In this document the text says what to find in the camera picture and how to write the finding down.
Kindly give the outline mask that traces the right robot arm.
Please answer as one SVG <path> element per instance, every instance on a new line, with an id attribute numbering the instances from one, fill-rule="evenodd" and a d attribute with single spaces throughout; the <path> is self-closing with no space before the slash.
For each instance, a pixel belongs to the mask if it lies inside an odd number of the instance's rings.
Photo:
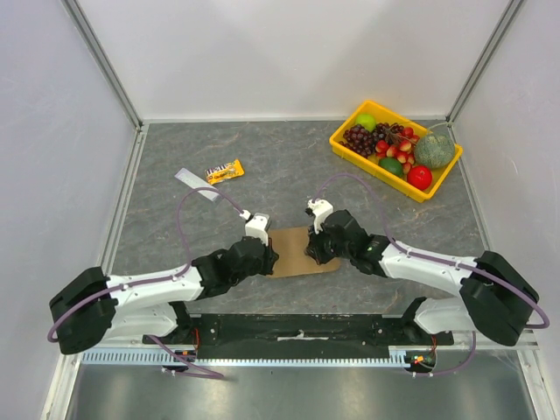
<path id="1" fill-rule="evenodd" d="M 447 299 L 419 298 L 400 326 L 410 344 L 432 334 L 470 330 L 503 346 L 517 344 L 537 304 L 537 292 L 500 254 L 454 257 L 413 248 L 385 235 L 368 234 L 347 211 L 312 203 L 305 253 L 317 264 L 334 258 L 359 272 L 410 280 L 448 293 Z"/>

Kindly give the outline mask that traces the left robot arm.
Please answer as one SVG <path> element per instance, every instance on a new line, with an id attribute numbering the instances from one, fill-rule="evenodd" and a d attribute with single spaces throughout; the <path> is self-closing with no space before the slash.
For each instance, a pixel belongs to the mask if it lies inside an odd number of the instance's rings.
<path id="1" fill-rule="evenodd" d="M 108 276 L 99 267 L 82 271 L 49 303 L 47 334 L 62 354 L 77 354 L 105 340 L 134 335 L 185 343 L 192 323 L 177 310 L 227 293 L 248 277 L 270 275 L 279 256 L 270 241 L 245 236 L 228 249 L 190 264 L 138 276 Z"/>

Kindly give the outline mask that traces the brown cardboard box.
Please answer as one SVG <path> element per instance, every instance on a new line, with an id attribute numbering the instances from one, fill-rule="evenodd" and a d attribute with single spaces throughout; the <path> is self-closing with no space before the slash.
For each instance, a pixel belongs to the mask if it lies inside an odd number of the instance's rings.
<path id="1" fill-rule="evenodd" d="M 305 253 L 308 245 L 308 227 L 289 227 L 269 231 L 273 250 L 279 255 L 270 278 L 318 275 L 338 270 L 341 261 L 334 258 L 319 265 Z"/>

